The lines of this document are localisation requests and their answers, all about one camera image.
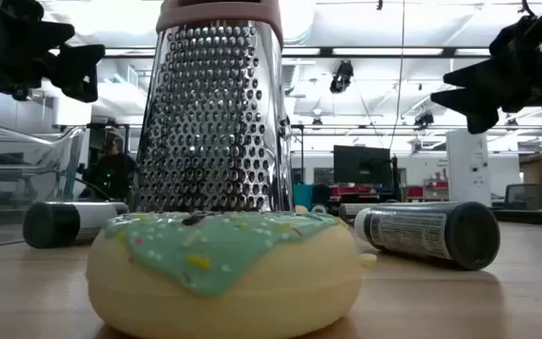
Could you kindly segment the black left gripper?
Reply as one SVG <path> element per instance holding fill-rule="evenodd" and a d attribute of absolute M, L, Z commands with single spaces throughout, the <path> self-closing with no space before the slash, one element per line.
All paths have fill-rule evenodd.
<path fill-rule="evenodd" d="M 105 47 L 63 45 L 74 36 L 74 26 L 43 16 L 37 1 L 0 1 L 0 92 L 24 100 L 47 79 L 70 98 L 97 101 L 97 64 Z M 59 45 L 56 56 L 51 51 Z"/>

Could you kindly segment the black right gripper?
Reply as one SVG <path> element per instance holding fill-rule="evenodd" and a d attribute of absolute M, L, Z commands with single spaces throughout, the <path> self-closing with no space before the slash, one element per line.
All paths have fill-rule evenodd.
<path fill-rule="evenodd" d="M 518 112 L 527 106 L 542 109 L 542 15 L 522 16 L 503 28 L 489 44 L 491 59 L 445 73 L 443 82 L 462 88 L 430 95 L 466 118 L 468 132 L 483 134 L 499 121 L 498 109 Z"/>

